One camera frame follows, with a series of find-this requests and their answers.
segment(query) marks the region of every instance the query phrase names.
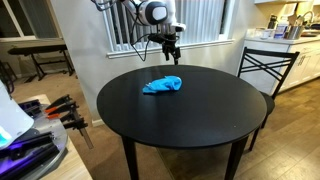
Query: black metal chair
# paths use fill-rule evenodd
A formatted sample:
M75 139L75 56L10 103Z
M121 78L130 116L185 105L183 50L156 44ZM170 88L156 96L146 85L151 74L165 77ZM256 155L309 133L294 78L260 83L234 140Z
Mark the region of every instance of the black metal chair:
M257 128L253 134L251 144L249 150L252 151L256 138L258 136L260 128L264 128L268 116L272 113L275 107L275 98L285 81L289 71L291 70L295 60L299 56L300 52L295 53L284 53L284 52L273 52L273 51L263 51L263 50L255 50L249 49L247 47L244 48L239 70L238 77L240 77L244 73L249 72L257 72L268 74L268 78L271 78L272 84L270 84L271 93L261 92L263 95L266 104L267 104L267 114L259 128ZM256 78L257 74L251 75L250 78Z

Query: floor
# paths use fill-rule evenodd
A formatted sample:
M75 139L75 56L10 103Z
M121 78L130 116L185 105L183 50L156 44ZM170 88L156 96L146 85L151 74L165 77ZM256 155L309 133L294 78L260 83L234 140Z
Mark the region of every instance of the floor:
M15 82L16 101L47 94L52 102L65 94L80 106L94 144L88 149L77 130L67 130L93 179L129 178L120 137L108 127L92 127L91 117L75 75L49 74L42 81ZM245 152L235 179L319 180L320 80L278 95L276 108L260 131L252 152ZM204 150L168 150L137 145L140 179L223 179L230 145Z

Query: chair back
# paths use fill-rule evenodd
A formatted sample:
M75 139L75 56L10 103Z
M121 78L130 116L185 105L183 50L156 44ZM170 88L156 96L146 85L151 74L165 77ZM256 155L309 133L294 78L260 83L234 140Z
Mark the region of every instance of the chair back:
M243 73L255 71L266 73L268 78L271 77L274 79L272 81L276 83L270 94L275 99L299 53L264 51L245 47L237 76L240 77Z

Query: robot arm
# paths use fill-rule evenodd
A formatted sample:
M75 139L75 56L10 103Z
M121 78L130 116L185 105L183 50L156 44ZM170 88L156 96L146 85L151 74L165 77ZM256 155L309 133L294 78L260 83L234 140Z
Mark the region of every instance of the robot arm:
M175 46L178 40L176 32L184 31L186 26L176 20L175 0L120 0L120 2L129 10L136 23L144 26L158 26L160 33L150 34L149 40L162 44L166 60L169 60L169 54L171 54L174 63L178 64L180 48Z

